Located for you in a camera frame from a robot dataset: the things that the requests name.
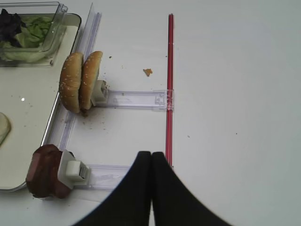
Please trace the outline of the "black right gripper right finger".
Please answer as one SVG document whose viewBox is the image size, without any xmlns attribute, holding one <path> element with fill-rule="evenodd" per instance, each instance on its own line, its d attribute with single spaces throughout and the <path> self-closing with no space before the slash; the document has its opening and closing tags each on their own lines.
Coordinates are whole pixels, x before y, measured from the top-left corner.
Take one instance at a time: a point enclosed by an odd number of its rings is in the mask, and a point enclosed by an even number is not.
<svg viewBox="0 0 301 226">
<path fill-rule="evenodd" d="M 157 226 L 228 226 L 181 182 L 161 152 L 151 155 L 153 212 Z"/>
</svg>

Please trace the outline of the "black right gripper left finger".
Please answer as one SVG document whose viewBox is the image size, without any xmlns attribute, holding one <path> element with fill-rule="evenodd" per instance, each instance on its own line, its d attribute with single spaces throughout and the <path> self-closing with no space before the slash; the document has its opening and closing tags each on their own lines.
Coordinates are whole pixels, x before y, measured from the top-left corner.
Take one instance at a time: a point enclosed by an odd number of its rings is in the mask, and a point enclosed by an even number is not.
<svg viewBox="0 0 301 226">
<path fill-rule="evenodd" d="M 110 195 L 76 226 L 147 226 L 151 208 L 151 153 L 140 151 Z"/>
</svg>

